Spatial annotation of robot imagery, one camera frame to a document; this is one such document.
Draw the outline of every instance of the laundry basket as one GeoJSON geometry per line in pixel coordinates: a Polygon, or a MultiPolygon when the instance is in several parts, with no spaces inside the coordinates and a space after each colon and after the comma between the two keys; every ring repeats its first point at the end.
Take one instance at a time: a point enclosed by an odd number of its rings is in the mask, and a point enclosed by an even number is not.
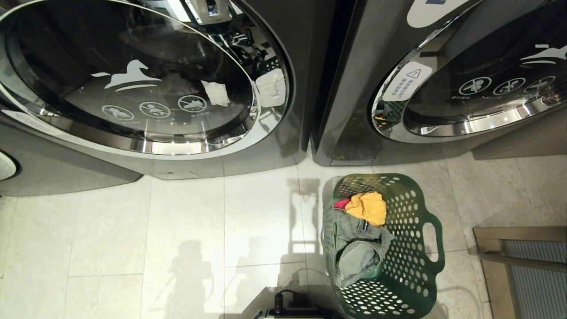
{"type": "Polygon", "coordinates": [[[418,184],[401,174],[352,174],[329,180],[323,190],[323,241],[327,270],[335,297],[354,319],[422,318],[437,299],[435,277],[445,267],[441,222],[425,208],[418,184]],[[335,282],[334,252],[337,225],[333,203],[359,193],[376,191],[387,203],[386,227],[396,236],[388,254],[376,270],[356,283],[339,288],[335,282]],[[438,259],[425,253],[423,226],[435,227],[438,259]]]}

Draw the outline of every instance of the clothes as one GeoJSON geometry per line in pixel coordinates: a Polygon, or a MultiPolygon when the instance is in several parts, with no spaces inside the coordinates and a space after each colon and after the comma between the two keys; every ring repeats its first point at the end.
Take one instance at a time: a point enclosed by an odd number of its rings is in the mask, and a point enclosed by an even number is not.
{"type": "Polygon", "coordinates": [[[386,202],[377,192],[357,194],[352,196],[345,211],[354,217],[367,220],[374,226],[386,223],[386,202]]]}
{"type": "Polygon", "coordinates": [[[396,237],[386,227],[368,225],[339,209],[333,209],[330,222],[336,225],[331,259],[335,285],[345,288],[373,272],[385,259],[396,237]]]}
{"type": "Polygon", "coordinates": [[[339,200],[338,202],[336,202],[333,207],[338,208],[338,209],[342,209],[343,211],[345,210],[345,206],[350,202],[350,198],[346,198],[343,200],[339,200]]]}

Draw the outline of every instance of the washing machine door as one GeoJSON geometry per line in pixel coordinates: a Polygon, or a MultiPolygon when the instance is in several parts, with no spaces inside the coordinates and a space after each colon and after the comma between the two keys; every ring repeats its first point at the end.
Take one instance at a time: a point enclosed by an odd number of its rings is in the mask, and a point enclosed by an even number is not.
{"type": "Polygon", "coordinates": [[[251,11],[228,0],[22,0],[0,17],[0,90],[22,111],[8,113],[113,153],[241,150],[274,130],[290,96],[284,54],[251,11]]]}
{"type": "Polygon", "coordinates": [[[566,3],[491,0],[449,15],[378,87],[374,127],[397,141],[450,141],[564,104],[566,3]]]}

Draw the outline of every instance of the tile floor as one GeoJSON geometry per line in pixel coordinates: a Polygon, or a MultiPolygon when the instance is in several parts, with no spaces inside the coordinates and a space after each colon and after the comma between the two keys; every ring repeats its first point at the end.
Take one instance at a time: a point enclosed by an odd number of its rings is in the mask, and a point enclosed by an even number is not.
{"type": "Polygon", "coordinates": [[[566,156],[336,168],[307,158],[235,177],[1,198],[0,318],[248,319],[276,287],[331,305],[321,191],[350,173],[412,177],[441,219],[446,267],[427,318],[492,318],[473,226],[567,225],[566,156]]]}

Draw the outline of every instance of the yellow cloth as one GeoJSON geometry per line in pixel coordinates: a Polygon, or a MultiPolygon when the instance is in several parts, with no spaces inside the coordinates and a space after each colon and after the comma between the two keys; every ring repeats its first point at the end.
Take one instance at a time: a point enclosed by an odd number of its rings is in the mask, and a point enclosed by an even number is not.
{"type": "Polygon", "coordinates": [[[386,223],[386,202],[382,200],[382,194],[369,192],[356,194],[350,198],[345,206],[345,211],[354,217],[364,219],[374,226],[386,223]]]}

